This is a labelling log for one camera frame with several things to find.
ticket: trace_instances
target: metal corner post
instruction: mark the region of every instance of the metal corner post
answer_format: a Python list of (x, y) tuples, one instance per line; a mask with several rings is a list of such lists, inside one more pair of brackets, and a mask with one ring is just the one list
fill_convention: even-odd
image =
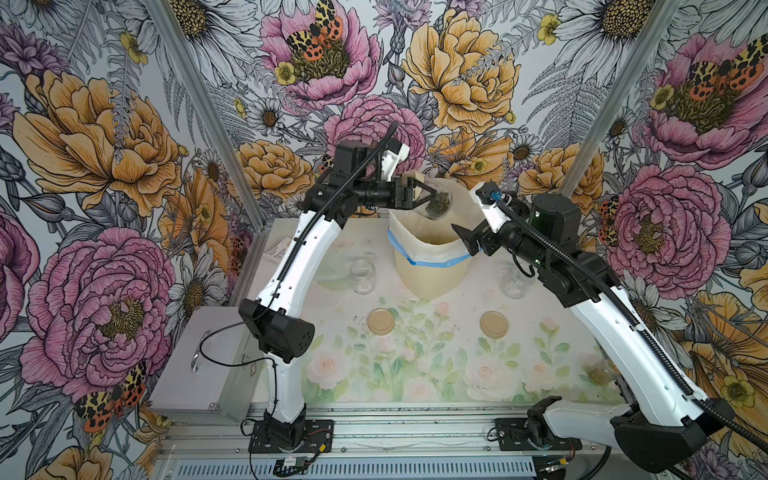
[(197, 113), (208, 129), (227, 172), (232, 177), (232, 182), (237, 193), (240, 195), (243, 207), (251, 223), (259, 231), (263, 230), (266, 219), (261, 213), (255, 196), (251, 193), (250, 185), (245, 178), (243, 169), (235, 158), (229, 135), (219, 118), (214, 101), (211, 99), (205, 85), (203, 75), (195, 68), (197, 63), (192, 58), (189, 48), (187, 48), (184, 33), (176, 21), (173, 10), (171, 10), (167, 0), (151, 0), (150, 2), (145, 2), (145, 5), (157, 27), (157, 33), (166, 45), (168, 55), (174, 63), (174, 71), (179, 81), (184, 84), (184, 87), (189, 92)]
[(657, 0), (651, 9), (647, 22), (637, 38), (629, 58), (616, 76), (616, 82), (600, 106), (596, 120), (581, 142), (573, 167), (565, 175), (558, 193), (570, 197), (573, 195), (584, 172), (589, 168), (592, 157), (611, 128), (611, 124), (621, 111), (621, 102), (630, 94), (632, 85), (643, 71), (648, 58), (655, 54), (664, 31), (672, 23), (672, 18), (683, 4), (681, 0)]

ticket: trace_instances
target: floral wallpaper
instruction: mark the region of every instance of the floral wallpaper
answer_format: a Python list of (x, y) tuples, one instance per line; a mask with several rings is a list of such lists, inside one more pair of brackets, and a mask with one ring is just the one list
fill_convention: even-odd
[(155, 86), (167, 58), (129, 3), (0, 1), (8, 478), (151, 476), (171, 420), (149, 393), (253, 239), (186, 91)]
[[(124, 0), (136, 12), (128, 30), (140, 51), (165, 55), (144, 1)], [(271, 217), (298, 214), (341, 139), (376, 142), (393, 118), (412, 147), (401, 170), (467, 188), (493, 180), (521, 195), (558, 188), (654, 3), (170, 1)], [(759, 435), (768, 432), (764, 4), (680, 2), (572, 197), (582, 247), (607, 258), (664, 348)], [(307, 377), (320, 392), (340, 382)], [(766, 460), (737, 435), (715, 435), (688, 469), (768, 478)]]

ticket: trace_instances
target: blue tape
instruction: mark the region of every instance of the blue tape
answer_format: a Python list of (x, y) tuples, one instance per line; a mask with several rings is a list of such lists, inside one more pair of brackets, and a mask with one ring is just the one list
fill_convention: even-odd
[(411, 257), (409, 257), (408, 254), (406, 253), (406, 250), (402, 248), (402, 245), (400, 245), (400, 242), (397, 241), (397, 239), (395, 238), (395, 235), (392, 233), (391, 230), (387, 230), (387, 237), (389, 238), (389, 242), (392, 244), (392, 246), (395, 247), (395, 250), (397, 250), (401, 255), (403, 255), (406, 258), (406, 260), (408, 260), (408, 263), (415, 266), (430, 266), (431, 268), (448, 268), (449, 266), (458, 265), (459, 263), (463, 262), (464, 260), (467, 260), (470, 257), (469, 254), (466, 254), (463, 257), (454, 258), (447, 262), (441, 262), (441, 263), (415, 262), (411, 260)]

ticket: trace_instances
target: silver metal box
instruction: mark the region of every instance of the silver metal box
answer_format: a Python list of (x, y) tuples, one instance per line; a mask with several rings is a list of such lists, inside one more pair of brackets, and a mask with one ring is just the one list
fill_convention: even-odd
[[(197, 350), (204, 335), (241, 321), (234, 306), (203, 306), (192, 314), (152, 391), (153, 411), (174, 423), (224, 425), (246, 417), (263, 362), (230, 368), (206, 360)], [(203, 348), (222, 363), (262, 356), (257, 339), (245, 325), (212, 336)]]

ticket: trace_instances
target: robotic arm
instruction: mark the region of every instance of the robotic arm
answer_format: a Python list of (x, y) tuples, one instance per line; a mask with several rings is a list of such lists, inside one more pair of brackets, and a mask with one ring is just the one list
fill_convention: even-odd
[(631, 405), (542, 400), (528, 411), (528, 436), (545, 447), (575, 437), (621, 448), (653, 473), (690, 457), (707, 436), (730, 424), (733, 410), (710, 400), (637, 320), (618, 278), (595, 253), (578, 249), (578, 207), (560, 194), (541, 194), (532, 207), (492, 182), (472, 189), (485, 221), (474, 230), (454, 225), (467, 250), (492, 255), (503, 247), (538, 270), (538, 279), (597, 339), (629, 385)]
[[(435, 188), (414, 177), (392, 178), (409, 152), (392, 137), (396, 127), (393, 122), (376, 147), (352, 141), (336, 147), (333, 166), (307, 192), (289, 253), (267, 285), (250, 292), (255, 300), (240, 304), (240, 316), (273, 361), (273, 408), (265, 411), (264, 422), (270, 438), (284, 450), (295, 449), (304, 433), (306, 404), (298, 358), (310, 347), (315, 327), (299, 315), (321, 259), (359, 207), (412, 210), (437, 198)], [(371, 165), (372, 172), (366, 174)]]

